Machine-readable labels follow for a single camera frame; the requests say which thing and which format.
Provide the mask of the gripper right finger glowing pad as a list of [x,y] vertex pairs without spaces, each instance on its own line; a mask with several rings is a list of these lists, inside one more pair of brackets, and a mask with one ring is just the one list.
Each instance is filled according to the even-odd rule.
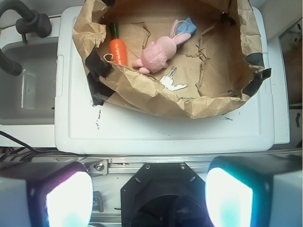
[[302,156],[215,157],[205,200],[216,227],[301,227]]

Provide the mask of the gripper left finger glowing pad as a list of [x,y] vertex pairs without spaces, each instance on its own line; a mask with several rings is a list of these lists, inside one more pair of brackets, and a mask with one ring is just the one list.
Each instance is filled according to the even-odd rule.
[[2,227],[86,227],[93,183],[80,162],[2,162]]

